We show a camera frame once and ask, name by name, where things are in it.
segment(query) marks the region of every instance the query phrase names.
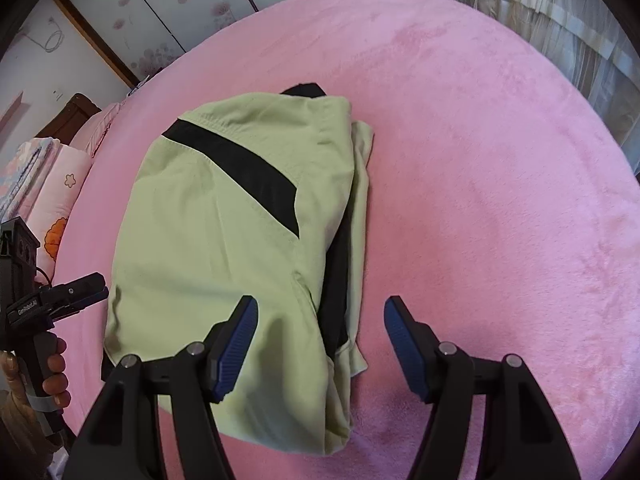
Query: green garment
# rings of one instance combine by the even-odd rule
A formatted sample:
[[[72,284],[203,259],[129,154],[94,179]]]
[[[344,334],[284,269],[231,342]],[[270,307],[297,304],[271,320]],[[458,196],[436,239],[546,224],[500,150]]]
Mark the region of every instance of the green garment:
[[[131,191],[113,261],[105,348],[113,362],[174,355],[227,320],[243,294],[259,321],[218,429],[278,450],[331,454],[352,427],[351,377],[367,367],[362,297],[372,130],[341,97],[254,93],[180,117],[247,148],[296,187],[300,236],[200,151],[159,137]],[[350,203],[348,342],[332,361],[316,312],[326,251]],[[170,410],[169,399],[161,405]]]

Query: sheer curtain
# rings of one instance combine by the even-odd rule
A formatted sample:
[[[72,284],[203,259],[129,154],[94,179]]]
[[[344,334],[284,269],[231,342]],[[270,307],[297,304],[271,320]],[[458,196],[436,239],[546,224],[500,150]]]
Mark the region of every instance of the sheer curtain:
[[[640,58],[602,0],[458,0],[549,58],[590,102],[640,173]]]

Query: pillow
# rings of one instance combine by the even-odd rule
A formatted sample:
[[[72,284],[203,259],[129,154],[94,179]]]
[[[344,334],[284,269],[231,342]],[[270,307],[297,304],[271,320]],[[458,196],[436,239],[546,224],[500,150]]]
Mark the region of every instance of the pillow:
[[[53,163],[49,176],[26,219],[29,229],[40,241],[36,263],[49,279],[53,279],[66,220],[80,194],[91,164],[91,157],[87,153],[62,145],[58,158]],[[46,283],[46,279],[40,273],[36,275],[36,281]]]
[[[120,103],[114,103],[89,117],[69,145],[93,158],[118,111],[120,111]]]

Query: person's arm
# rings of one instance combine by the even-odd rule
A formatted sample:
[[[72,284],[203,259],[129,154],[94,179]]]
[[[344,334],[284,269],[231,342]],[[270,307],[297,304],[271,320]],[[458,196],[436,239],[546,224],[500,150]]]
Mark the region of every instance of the person's arm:
[[[66,408],[71,396],[66,390],[68,381],[62,373],[65,360],[62,352],[66,343],[58,340],[58,354],[49,357],[48,365],[54,373],[43,383],[45,393],[54,396],[60,408]],[[8,392],[0,394],[0,447],[2,461],[20,471],[25,480],[41,480],[47,476],[53,453],[62,446],[60,436],[46,438],[40,429],[36,414],[29,405],[20,378],[16,358],[0,352],[0,367],[6,376]]]

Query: white wall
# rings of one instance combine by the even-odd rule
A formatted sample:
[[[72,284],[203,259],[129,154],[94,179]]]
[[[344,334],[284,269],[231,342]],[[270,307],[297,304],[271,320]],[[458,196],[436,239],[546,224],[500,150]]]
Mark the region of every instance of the white wall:
[[[127,85],[75,30],[52,0],[40,0],[24,22],[24,30],[40,44],[60,26],[63,41],[45,52],[21,35],[0,61],[0,110],[21,91],[22,104],[0,132],[0,168],[25,140],[32,139],[79,92],[98,107],[124,99]],[[49,42],[55,46],[57,38]]]

